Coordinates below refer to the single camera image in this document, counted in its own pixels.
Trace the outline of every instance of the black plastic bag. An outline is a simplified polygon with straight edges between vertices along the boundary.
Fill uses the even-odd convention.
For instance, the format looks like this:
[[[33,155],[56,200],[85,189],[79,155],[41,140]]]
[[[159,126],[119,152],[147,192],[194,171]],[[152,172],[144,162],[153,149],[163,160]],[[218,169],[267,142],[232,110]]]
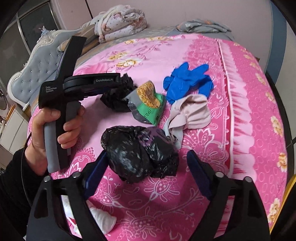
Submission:
[[[153,165],[151,177],[175,176],[179,165],[179,154],[165,132],[155,126],[141,131],[138,136]]]
[[[126,73],[121,77],[122,86],[116,89],[110,89],[101,96],[101,101],[115,112],[131,112],[128,107],[128,100],[125,97],[135,90],[137,86],[133,85],[133,80]]]
[[[149,156],[138,141],[138,135],[144,129],[141,126],[114,126],[101,138],[111,170],[128,183],[138,183],[153,171]]]
[[[128,183],[177,173],[179,155],[158,127],[114,126],[103,133],[101,144],[110,168]]]

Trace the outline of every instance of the gray headboard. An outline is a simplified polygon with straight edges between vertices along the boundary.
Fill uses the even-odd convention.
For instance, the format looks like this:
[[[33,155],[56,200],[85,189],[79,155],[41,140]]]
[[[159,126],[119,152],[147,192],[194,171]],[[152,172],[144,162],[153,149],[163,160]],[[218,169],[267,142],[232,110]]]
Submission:
[[[32,104],[41,84],[55,78],[63,54],[57,47],[79,30],[52,30],[42,36],[25,67],[11,77],[7,86],[9,97],[24,109]]]

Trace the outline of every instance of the floor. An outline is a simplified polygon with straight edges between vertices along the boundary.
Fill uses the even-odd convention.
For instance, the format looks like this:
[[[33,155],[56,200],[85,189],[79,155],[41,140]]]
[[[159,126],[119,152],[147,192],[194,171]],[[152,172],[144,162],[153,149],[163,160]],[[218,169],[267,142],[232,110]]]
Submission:
[[[0,167],[6,168],[8,163],[12,160],[13,155],[0,145]]]

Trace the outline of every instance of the human hand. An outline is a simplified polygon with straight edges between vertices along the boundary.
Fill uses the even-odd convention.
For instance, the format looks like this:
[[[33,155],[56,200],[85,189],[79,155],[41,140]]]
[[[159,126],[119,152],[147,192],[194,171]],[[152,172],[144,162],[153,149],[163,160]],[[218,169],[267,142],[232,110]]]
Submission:
[[[77,116],[64,124],[64,134],[57,139],[63,149],[74,146],[81,131],[83,114],[85,108],[80,107]],[[47,170],[47,158],[44,143],[44,124],[56,121],[61,116],[58,110],[43,108],[33,117],[32,122],[32,142],[25,151],[27,163],[30,168],[39,176],[43,176]]]

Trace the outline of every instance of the green snack package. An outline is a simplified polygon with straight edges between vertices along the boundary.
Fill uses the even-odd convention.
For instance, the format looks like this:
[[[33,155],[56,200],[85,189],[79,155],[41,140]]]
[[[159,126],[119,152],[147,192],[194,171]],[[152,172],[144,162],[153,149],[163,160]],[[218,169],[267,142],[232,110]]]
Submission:
[[[151,81],[139,86],[126,98],[136,120],[157,126],[166,104],[166,97],[155,92]]]

